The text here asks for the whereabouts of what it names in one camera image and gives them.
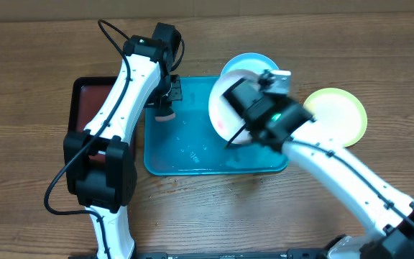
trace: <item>plastic tray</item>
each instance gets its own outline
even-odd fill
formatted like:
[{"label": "plastic tray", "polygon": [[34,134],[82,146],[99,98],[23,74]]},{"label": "plastic tray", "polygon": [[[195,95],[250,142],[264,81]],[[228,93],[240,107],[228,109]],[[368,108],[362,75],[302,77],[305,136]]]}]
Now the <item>plastic tray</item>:
[{"label": "plastic tray", "polygon": [[218,76],[181,78],[182,101],[174,101],[175,119],[156,122],[146,109],[144,165],[156,176],[275,173],[288,164],[284,155],[260,145],[233,145],[223,140],[208,117],[208,97]]}]

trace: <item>wooden table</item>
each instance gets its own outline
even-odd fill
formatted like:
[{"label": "wooden table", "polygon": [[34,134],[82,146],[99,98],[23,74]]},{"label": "wooden table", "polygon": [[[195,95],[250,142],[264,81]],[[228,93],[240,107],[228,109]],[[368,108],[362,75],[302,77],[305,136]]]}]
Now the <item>wooden table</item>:
[{"label": "wooden table", "polygon": [[[144,36],[156,22],[174,24],[186,41],[181,76],[218,75],[230,58],[256,52],[293,72],[299,101],[325,87],[352,92],[369,122],[351,151],[414,197],[414,13],[112,22]],[[74,80],[116,75],[119,66],[96,21],[0,24],[0,258],[66,258],[96,249],[89,217],[53,216],[42,199],[63,166]],[[141,123],[138,135],[129,218],[139,251],[278,251],[362,234],[296,165],[268,175],[154,177],[142,162]],[[80,208],[65,178],[51,200],[58,209]]]}]

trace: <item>blue plate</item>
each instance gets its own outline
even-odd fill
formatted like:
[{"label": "blue plate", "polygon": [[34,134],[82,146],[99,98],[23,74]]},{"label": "blue plate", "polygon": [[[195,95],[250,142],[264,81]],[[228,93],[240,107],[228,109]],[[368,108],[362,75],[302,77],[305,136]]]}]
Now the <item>blue plate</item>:
[{"label": "blue plate", "polygon": [[232,58],[221,71],[221,75],[234,71],[236,69],[247,69],[257,74],[263,73],[264,70],[279,69],[270,58],[258,53],[244,53]]},{"label": "blue plate", "polygon": [[275,173],[288,164],[286,156],[260,145],[225,150],[226,141],[208,117],[208,97],[218,76],[181,78],[183,100],[174,101],[175,118],[156,122],[146,109],[144,165],[156,176]]}]

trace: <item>black cable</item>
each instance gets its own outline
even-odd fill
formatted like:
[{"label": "black cable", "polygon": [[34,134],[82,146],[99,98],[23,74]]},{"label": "black cable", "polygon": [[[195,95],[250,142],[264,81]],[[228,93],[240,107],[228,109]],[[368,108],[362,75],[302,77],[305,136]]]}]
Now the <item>black cable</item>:
[{"label": "black cable", "polygon": [[245,130],[245,124],[236,133],[234,133],[231,139],[228,140],[226,146],[224,146],[224,149],[227,149],[230,146],[230,144],[232,144],[232,142],[236,139],[236,137],[239,136],[239,134],[241,134],[241,132],[243,132],[244,130]]},{"label": "black cable", "polygon": [[68,161],[68,163],[66,163],[66,165],[62,168],[62,170],[60,170],[60,172],[58,172],[58,174],[54,177],[54,179],[50,183],[49,187],[47,187],[47,190],[46,190],[46,193],[45,193],[45,196],[44,196],[44,207],[46,208],[46,210],[48,210],[50,213],[52,213],[54,215],[90,214],[90,215],[95,216],[97,218],[97,222],[100,224],[101,236],[102,236],[102,239],[103,239],[103,246],[105,247],[105,253],[106,253],[108,259],[111,259],[111,253],[109,252],[108,243],[106,241],[104,220],[103,220],[103,217],[100,216],[99,213],[93,212],[93,211],[87,211],[87,210],[59,212],[59,211],[53,209],[49,205],[49,196],[50,196],[51,191],[54,189],[55,184],[63,176],[63,174],[66,172],[66,170],[73,164],[74,161],[76,161],[84,153],[88,152],[88,150],[92,146],[92,144],[97,140],[98,137],[100,137],[101,133],[103,133],[103,131],[106,129],[106,127],[108,127],[109,122],[113,118],[114,113],[116,113],[116,110],[118,109],[120,103],[122,102],[122,99],[124,98],[124,96],[127,92],[127,88],[129,87],[129,82],[130,82],[130,64],[129,64],[129,61],[127,61],[127,58],[126,58],[124,52],[121,50],[121,48],[109,36],[108,32],[106,32],[106,30],[104,29],[102,23],[106,24],[110,28],[116,30],[119,34],[124,36],[126,39],[129,39],[129,37],[127,37],[127,35],[125,35],[121,30],[116,28],[114,25],[108,23],[107,21],[104,21],[102,19],[98,20],[98,26],[100,27],[100,30],[105,34],[106,38],[111,42],[111,44],[113,44],[113,46],[117,49],[117,51],[119,52],[121,57],[124,59],[124,63],[126,65],[126,69],[127,69],[126,82],[124,84],[121,95],[119,96],[116,104],[114,105],[113,109],[110,111],[110,113],[109,113],[108,117],[105,119],[105,121],[103,121],[103,125],[100,127],[98,132],[91,138],[91,140],[86,145],[84,145],[84,147],[81,150],[79,150],[76,153],[76,155],[70,161]]},{"label": "black cable", "polygon": [[177,63],[175,63],[175,64],[172,66],[172,69],[170,69],[170,72],[173,72],[173,71],[175,71],[175,69],[177,69],[177,68],[178,68],[178,66],[180,65],[181,60],[182,60],[182,58],[183,58],[183,55],[185,54],[185,41],[184,41],[183,39],[180,39],[180,40],[181,40],[181,47],[182,47],[182,49],[181,49],[181,55],[180,55],[180,57],[178,58]]},{"label": "black cable", "polygon": [[335,158],[337,161],[339,161],[344,166],[346,166],[350,171],[352,171],[352,173],[354,173],[361,181],[363,181],[365,185],[367,185],[367,187],[370,188],[370,190],[372,190],[378,196],[378,198],[381,199],[386,204],[387,208],[391,208],[391,210],[393,210],[397,215],[399,215],[399,217],[403,218],[403,220],[405,220],[414,229],[414,222],[411,219],[409,219],[400,210],[398,210],[392,201],[386,199],[386,197],[384,197],[363,175],[361,175],[355,168],[353,168],[352,165],[349,165],[349,163],[347,163],[344,159],[335,155],[335,153],[332,150],[325,150],[316,145],[313,145],[307,142],[301,142],[298,140],[286,140],[286,142],[291,142],[296,145],[309,147],[313,150],[317,150],[319,152],[325,153],[331,158]]}]

